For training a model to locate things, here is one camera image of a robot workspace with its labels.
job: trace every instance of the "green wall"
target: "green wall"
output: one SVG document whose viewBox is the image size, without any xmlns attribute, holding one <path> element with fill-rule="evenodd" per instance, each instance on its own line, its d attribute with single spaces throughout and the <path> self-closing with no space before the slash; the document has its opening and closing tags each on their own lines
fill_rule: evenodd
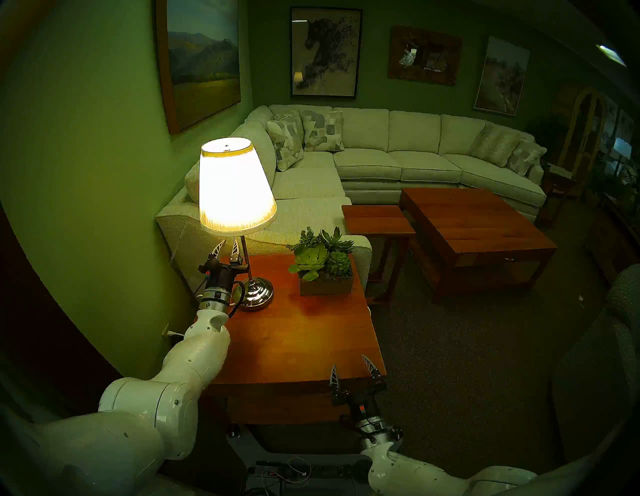
<svg viewBox="0 0 640 496">
<path fill-rule="evenodd" d="M 584 83 L 595 86 L 630 115 L 638 117 L 637 109 L 628 98 L 605 76 L 564 46 L 511 17 L 462 0 L 322 2 L 322 6 L 348 6 L 364 11 L 357 96 L 355 99 L 292 98 L 289 84 L 291 5 L 317 6 L 318 2 L 249 2 L 253 103 L 256 106 L 297 102 L 447 113 L 487 119 L 523 129 L 530 120 L 550 111 L 551 102 L 561 84 Z M 396 24 L 431 29 L 463 39 L 458 78 L 454 86 L 387 77 L 390 28 Z M 522 98 L 515 117 L 472 109 L 489 35 L 531 52 Z"/>
<path fill-rule="evenodd" d="M 200 145 L 230 134 L 253 108 L 240 0 L 242 102 L 168 134 L 155 3 L 58 2 L 0 83 L 0 200 L 13 231 L 82 333 L 140 378 L 166 353 L 164 326 L 182 331 L 195 314 L 154 215 Z M 37 302 L 34 314 L 16 332 L 47 325 Z"/>
</svg>

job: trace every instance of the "ceiling light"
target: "ceiling light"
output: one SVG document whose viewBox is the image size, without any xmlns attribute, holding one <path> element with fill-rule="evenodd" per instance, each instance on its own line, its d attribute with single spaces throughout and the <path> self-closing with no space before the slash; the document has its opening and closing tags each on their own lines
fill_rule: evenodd
<svg viewBox="0 0 640 496">
<path fill-rule="evenodd" d="M 605 45 L 596 45 L 596 46 L 602 51 L 602 53 L 604 53 L 611 60 L 618 62 L 619 64 L 622 64 L 625 67 L 627 66 L 627 64 L 625 64 L 624 61 L 620 58 L 620 55 L 615 53 L 612 49 L 607 48 Z"/>
</svg>

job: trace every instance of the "potted succulent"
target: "potted succulent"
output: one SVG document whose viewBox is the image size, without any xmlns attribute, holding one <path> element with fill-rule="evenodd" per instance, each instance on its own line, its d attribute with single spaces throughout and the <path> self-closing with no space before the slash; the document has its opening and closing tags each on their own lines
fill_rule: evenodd
<svg viewBox="0 0 640 496">
<path fill-rule="evenodd" d="M 309 226 L 300 233 L 300 241 L 288 244 L 295 256 L 289 272 L 298 274 L 301 296 L 311 294 L 343 294 L 351 292 L 353 270 L 349 253 L 353 241 L 341 241 L 338 227 L 331 236 L 323 230 L 316 236 Z"/>
</svg>

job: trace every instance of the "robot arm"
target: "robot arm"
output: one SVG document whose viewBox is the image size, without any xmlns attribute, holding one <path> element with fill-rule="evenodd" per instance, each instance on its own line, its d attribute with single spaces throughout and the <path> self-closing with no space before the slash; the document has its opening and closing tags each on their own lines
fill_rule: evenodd
<svg viewBox="0 0 640 496">
<path fill-rule="evenodd" d="M 234 279 L 247 271 L 236 243 L 230 264 L 218 261 L 222 244 L 200 266 L 207 284 L 196 320 L 165 356 L 158 375 L 112 382 L 98 412 L 89 415 L 37 426 L 5 412 L 23 447 L 61 493 L 135 494 L 165 459 L 191 452 L 198 398 L 227 357 Z"/>
<path fill-rule="evenodd" d="M 403 438 L 400 428 L 388 425 L 376 403 L 375 395 L 386 389 L 378 368 L 364 355 L 362 359 L 373 379 L 373 386 L 352 394 L 340 388 L 333 366 L 329 386 L 332 403 L 349 406 L 349 417 L 340 422 L 360 434 L 363 455 L 372 461 L 369 485 L 380 495 L 390 496 L 462 496 L 473 493 L 488 496 L 528 483 L 536 474 L 514 467 L 488 467 L 470 479 L 460 479 L 430 463 L 414 460 L 396 452 Z"/>
</svg>

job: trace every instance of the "white lampshade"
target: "white lampshade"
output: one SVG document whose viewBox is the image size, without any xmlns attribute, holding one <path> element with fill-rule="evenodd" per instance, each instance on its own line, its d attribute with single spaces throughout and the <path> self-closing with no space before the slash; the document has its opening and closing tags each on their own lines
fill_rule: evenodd
<svg viewBox="0 0 640 496">
<path fill-rule="evenodd" d="M 219 236 L 267 227 L 276 202 L 258 154 L 246 138 L 221 138 L 200 150 L 200 223 Z"/>
<path fill-rule="evenodd" d="M 616 138 L 616 142 L 613 145 L 613 149 L 622 155 L 625 159 L 631 157 L 631 145 L 629 145 L 622 138 Z"/>
</svg>

